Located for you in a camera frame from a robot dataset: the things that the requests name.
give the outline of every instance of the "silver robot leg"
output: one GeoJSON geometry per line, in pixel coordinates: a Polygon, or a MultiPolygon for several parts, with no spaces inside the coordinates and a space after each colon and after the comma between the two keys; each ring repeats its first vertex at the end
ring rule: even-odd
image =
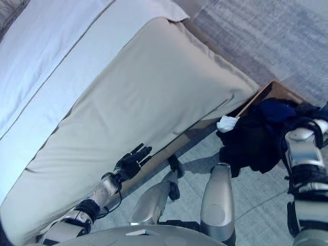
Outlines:
{"type": "Polygon", "coordinates": [[[170,171],[160,183],[143,193],[133,209],[129,224],[131,226],[157,224],[164,212],[168,196],[172,200],[180,197],[177,170],[170,171]]]}
{"type": "Polygon", "coordinates": [[[234,246],[235,210],[231,187],[230,166],[217,165],[206,185],[200,211],[200,226],[206,235],[234,246]]]}

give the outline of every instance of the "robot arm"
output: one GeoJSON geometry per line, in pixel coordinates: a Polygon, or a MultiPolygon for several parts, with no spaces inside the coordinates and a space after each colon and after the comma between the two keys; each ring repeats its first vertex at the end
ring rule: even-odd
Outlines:
{"type": "Polygon", "coordinates": [[[141,149],[142,146],[143,144],[140,144],[131,153],[119,160],[115,165],[114,172],[106,173],[101,178],[101,182],[93,190],[92,195],[80,202],[61,221],[54,223],[41,237],[39,243],[55,245],[90,233],[91,227],[99,218],[101,208],[106,207],[112,196],[121,191],[124,181],[133,178],[141,167],[150,160],[151,156],[148,155],[152,148],[144,147],[141,149]]]}
{"type": "MultiPolygon", "coordinates": [[[[327,132],[327,121],[314,122],[322,135],[327,132]]],[[[285,139],[289,193],[294,196],[287,206],[288,227],[290,234],[296,236],[294,245],[325,245],[328,243],[328,175],[315,133],[297,128],[288,132],[285,139]]]]}

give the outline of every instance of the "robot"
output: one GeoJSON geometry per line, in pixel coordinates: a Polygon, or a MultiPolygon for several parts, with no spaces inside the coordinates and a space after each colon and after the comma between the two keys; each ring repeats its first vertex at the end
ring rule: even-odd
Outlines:
{"type": "MultiPolygon", "coordinates": [[[[283,152],[282,160],[289,174],[289,193],[294,196],[294,201],[288,203],[288,227],[295,237],[293,246],[324,246],[328,245],[328,168],[318,145],[322,145],[328,122],[315,119],[306,124],[310,126],[296,124],[283,133],[288,150],[286,155],[283,152]]],[[[180,197],[178,179],[183,176],[183,169],[175,156],[168,160],[171,171],[140,197],[132,211],[129,227],[89,234],[95,220],[111,212],[107,209],[100,213],[113,196],[118,193],[122,199],[121,184],[133,178],[151,158],[148,156],[151,147],[142,147],[140,144],[126,154],[113,173],[102,177],[88,199],[54,223],[37,244],[29,246],[234,246],[234,200],[227,163],[219,163],[211,171],[202,199],[200,223],[158,222],[167,198],[176,200],[180,197]]]]}

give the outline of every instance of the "cable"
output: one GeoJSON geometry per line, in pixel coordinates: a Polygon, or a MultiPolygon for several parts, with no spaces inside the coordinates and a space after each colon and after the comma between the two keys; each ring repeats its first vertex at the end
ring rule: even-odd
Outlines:
{"type": "Polygon", "coordinates": [[[114,210],[116,210],[121,205],[121,203],[122,203],[122,194],[121,194],[121,191],[119,191],[118,194],[119,194],[119,203],[113,209],[111,209],[111,210],[109,210],[107,207],[104,207],[104,209],[106,210],[106,212],[103,213],[103,214],[99,214],[97,216],[97,219],[102,219],[102,218],[106,217],[108,214],[112,213],[114,210]]]}

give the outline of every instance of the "white bed sheet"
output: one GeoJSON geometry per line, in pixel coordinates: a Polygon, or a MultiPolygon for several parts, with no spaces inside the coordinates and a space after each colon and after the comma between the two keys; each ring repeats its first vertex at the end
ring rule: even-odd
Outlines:
{"type": "Polygon", "coordinates": [[[32,0],[0,43],[0,138],[114,0],[32,0]]]}

